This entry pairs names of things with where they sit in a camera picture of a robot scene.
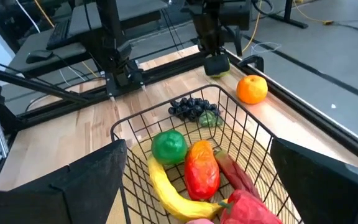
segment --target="orange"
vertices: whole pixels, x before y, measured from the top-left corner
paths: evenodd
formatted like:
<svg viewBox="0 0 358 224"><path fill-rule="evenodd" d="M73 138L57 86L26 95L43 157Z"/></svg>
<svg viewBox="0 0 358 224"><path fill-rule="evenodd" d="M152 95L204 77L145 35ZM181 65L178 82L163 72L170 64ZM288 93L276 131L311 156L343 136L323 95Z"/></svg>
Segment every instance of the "orange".
<svg viewBox="0 0 358 224"><path fill-rule="evenodd" d="M266 80L258 75L248 75L237 84L237 97L244 103L260 103L266 95Z"/></svg>

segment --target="yellow banana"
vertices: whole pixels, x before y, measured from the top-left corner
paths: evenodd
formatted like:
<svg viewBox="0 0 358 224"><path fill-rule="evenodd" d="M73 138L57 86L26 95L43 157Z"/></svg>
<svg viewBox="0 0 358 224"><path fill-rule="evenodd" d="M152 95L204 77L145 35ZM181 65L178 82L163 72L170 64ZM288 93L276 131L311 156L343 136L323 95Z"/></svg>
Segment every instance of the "yellow banana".
<svg viewBox="0 0 358 224"><path fill-rule="evenodd" d="M194 202L183 198L172 186L161 164L150 156L148 161L150 179L162 206L175 218L188 222L199 218L212 220L222 209L217 203Z"/></svg>

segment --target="wooden table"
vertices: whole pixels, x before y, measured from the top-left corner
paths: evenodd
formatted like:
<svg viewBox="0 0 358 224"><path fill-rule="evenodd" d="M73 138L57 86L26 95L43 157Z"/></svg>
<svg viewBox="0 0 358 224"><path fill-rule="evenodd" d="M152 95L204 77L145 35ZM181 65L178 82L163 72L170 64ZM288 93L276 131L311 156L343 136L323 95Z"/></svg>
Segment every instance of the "wooden table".
<svg viewBox="0 0 358 224"><path fill-rule="evenodd" d="M197 51L197 47L190 47L145 62L141 67L146 70ZM104 101L19 132L0 174L0 190L25 184L105 146L111 142L110 129L116 121L162 101L209 83L217 83L235 96L237 82L244 74L234 67L230 73L213 80L204 74L203 68L197 68L147 86L146 91ZM96 80L73 86L71 90L82 92L103 83ZM34 103L33 108L56 100L48 96ZM358 157L272 94L262 103L244 106L278 137L358 167ZM111 212L119 213L120 209L113 206Z"/></svg>

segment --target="red chili pepper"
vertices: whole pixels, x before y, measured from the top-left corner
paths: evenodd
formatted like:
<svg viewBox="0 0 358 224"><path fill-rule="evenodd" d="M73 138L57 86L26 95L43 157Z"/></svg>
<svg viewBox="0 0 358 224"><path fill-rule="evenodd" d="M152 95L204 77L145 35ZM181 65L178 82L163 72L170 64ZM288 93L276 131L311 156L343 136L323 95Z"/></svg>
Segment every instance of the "red chili pepper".
<svg viewBox="0 0 358 224"><path fill-rule="evenodd" d="M227 203L219 204L225 207L221 224L282 224L265 204L246 190L235 190Z"/></svg>
<svg viewBox="0 0 358 224"><path fill-rule="evenodd" d="M212 147L206 140L200 140L186 155L185 184L192 200L207 200L219 188L219 166Z"/></svg>
<svg viewBox="0 0 358 224"><path fill-rule="evenodd" d="M215 159L234 190L246 190L259 200L262 200L251 178L239 167L227 152L217 152L215 154Z"/></svg>

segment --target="metal wire basket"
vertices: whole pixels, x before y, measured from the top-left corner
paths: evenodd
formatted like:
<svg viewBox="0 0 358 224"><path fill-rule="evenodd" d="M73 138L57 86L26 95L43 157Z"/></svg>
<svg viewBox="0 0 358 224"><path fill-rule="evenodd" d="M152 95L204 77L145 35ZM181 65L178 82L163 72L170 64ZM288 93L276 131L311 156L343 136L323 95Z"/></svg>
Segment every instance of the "metal wire basket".
<svg viewBox="0 0 358 224"><path fill-rule="evenodd" d="M170 115L167 112L171 107L170 102L183 97L202 98L216 103L221 112L220 117L224 120L223 125L205 128L198 123L181 121ZM214 150L227 151L254 181L270 211L283 223L301 223L301 218L274 168L270 145L275 135L265 125L218 85L206 85L172 100L122 119L111 128L113 141L125 139L128 149L121 189L125 220L115 220L115 223L181 223L161 206L150 183L147 168L153 137L169 129L181 132L189 146L204 139L212 144ZM165 172L178 193L190 199L184 183L184 164L166 166ZM221 173L219 190L211 202L228 198L233 190ZM213 222L219 223L219 215Z"/></svg>

